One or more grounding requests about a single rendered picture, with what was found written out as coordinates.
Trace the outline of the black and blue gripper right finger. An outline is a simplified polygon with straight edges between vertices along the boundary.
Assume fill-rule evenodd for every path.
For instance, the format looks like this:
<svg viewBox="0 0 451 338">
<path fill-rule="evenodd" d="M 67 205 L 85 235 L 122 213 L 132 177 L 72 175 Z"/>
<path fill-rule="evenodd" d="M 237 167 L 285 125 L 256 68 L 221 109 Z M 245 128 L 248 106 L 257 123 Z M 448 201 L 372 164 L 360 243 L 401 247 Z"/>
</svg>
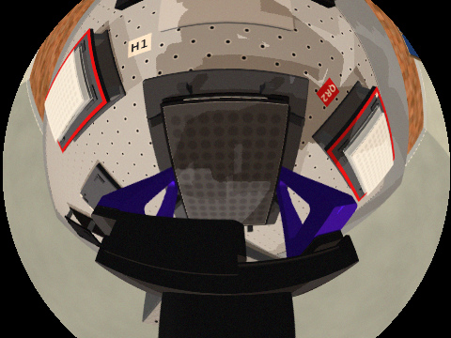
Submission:
<svg viewBox="0 0 451 338">
<path fill-rule="evenodd" d="M 303 224 L 291 202 L 287 186 L 310 206 Z M 341 230 L 357 208 L 352 195 L 301 176 L 283 166 L 276 193 L 287 257 L 300 255 L 314 238 Z"/>
</svg>

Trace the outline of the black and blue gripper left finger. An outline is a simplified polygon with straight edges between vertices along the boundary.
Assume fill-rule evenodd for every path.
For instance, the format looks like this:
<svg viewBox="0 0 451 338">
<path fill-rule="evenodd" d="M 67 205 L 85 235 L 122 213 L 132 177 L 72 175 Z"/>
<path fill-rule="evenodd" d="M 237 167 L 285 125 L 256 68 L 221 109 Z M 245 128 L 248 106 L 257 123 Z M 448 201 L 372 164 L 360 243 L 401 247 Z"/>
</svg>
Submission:
<svg viewBox="0 0 451 338">
<path fill-rule="evenodd" d="M 145 205 L 165 187 L 167 187 L 167 190 L 156 216 L 173 218 L 178 186 L 172 167 L 104 195 L 97 205 L 117 208 L 120 211 L 145 214 Z"/>
</svg>

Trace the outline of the black square nest plate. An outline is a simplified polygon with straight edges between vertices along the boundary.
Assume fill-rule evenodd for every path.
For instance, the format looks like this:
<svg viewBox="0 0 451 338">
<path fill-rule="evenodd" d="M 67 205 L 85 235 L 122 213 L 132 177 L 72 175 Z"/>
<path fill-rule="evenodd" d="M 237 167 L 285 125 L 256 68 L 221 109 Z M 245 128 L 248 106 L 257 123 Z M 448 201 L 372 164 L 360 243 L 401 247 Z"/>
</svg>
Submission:
<svg viewBox="0 0 451 338">
<path fill-rule="evenodd" d="M 80 224 L 76 223 L 71 219 L 72 214 L 75 216 L 75 218 L 78 220 Z M 100 228 L 96 225 L 96 223 L 93 221 L 92 218 L 87 217 L 86 215 L 76 211 L 71 207 L 68 215 L 67 216 L 65 215 L 65 218 L 81 238 L 85 238 L 85 240 L 91 242 L 92 244 L 100 248 L 101 242 L 99 242 L 92 233 L 102 238 L 104 238 L 104 236 L 106 235 L 100 230 Z"/>
</svg>

